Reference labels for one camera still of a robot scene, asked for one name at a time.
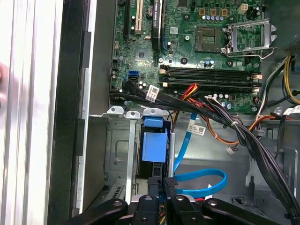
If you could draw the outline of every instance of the chip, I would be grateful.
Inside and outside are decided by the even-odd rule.
[[[204,8],[199,9],[199,15],[205,15],[205,9]]]
[[[223,8],[222,12],[221,12],[221,15],[222,16],[228,16],[228,10],[226,8]]]
[[[217,15],[217,10],[215,8],[211,9],[210,10],[210,15],[216,16]]]
[[[195,52],[219,53],[221,30],[213,27],[197,27]]]
[[[178,6],[186,7],[188,5],[188,0],[178,0]]]

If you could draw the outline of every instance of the cable bundle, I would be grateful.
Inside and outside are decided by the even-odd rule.
[[[191,96],[197,90],[195,85],[192,85],[183,95],[182,99],[177,99],[172,96],[159,92],[155,102],[146,100],[146,93],[138,89],[138,87],[130,80],[125,81],[123,89],[126,93],[118,93],[111,91],[110,96],[114,98],[122,98],[130,100],[148,107],[157,107],[162,110],[185,111],[200,115],[208,124],[209,131],[219,141],[227,144],[238,144],[247,147],[251,157],[257,161],[257,165],[267,184],[281,201],[287,210],[293,225],[300,225],[300,206],[291,192],[280,167],[269,150],[264,147],[255,135],[251,132],[257,124],[262,120],[275,119],[274,116],[268,115],[257,117],[257,120],[250,128],[246,128],[236,118],[231,116],[221,104],[213,98],[200,96],[202,102],[193,99]],[[177,115],[172,120],[173,126],[176,124]],[[237,133],[237,142],[228,142],[218,137],[212,130],[209,119],[221,123],[227,127],[234,129]]]

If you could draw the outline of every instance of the sata port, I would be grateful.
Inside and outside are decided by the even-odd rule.
[[[113,71],[119,70],[119,61],[118,60],[112,60],[112,70]]]
[[[128,76],[128,79],[131,80],[132,82],[137,82],[139,80],[138,76]]]
[[[139,76],[139,71],[128,71],[128,76]]]

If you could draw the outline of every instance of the metal bracket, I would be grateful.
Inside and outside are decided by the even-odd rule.
[[[111,107],[106,113],[103,113],[102,115],[90,115],[91,117],[96,118],[109,118],[109,117],[119,117],[119,118],[125,118],[125,119],[134,119],[139,120],[143,116],[153,116],[153,117],[163,117],[165,114],[161,109],[157,108],[145,108],[143,113],[139,113],[138,111],[129,111],[126,114],[124,114],[124,109],[121,106],[113,106]]]
[[[241,27],[249,28],[253,26],[262,25],[264,26],[263,29],[263,38],[264,42],[262,46],[260,47],[246,47],[245,49],[238,49],[238,29]],[[270,47],[272,42],[277,38],[277,35],[273,35],[272,33],[276,31],[277,28],[270,24],[270,19],[264,19],[264,20],[256,20],[256,21],[250,21],[250,22],[242,22],[242,23],[234,23],[227,26],[227,37],[229,40],[229,43],[222,48],[222,53],[225,53],[227,57],[254,57],[258,56],[261,59],[265,59],[268,56],[272,55],[274,53],[274,50],[276,48]],[[262,50],[272,50],[270,54],[268,54],[265,57],[261,57],[258,54],[253,55],[231,55],[235,53],[246,53],[251,51],[262,51]]]

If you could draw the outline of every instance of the motherboard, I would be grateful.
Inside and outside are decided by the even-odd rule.
[[[261,0],[118,0],[111,89],[130,79],[180,98],[193,83],[233,113],[255,113],[260,58],[226,55],[231,24],[261,20]],[[239,49],[260,46],[261,26],[240,27]],[[137,106],[111,99],[113,105]]]

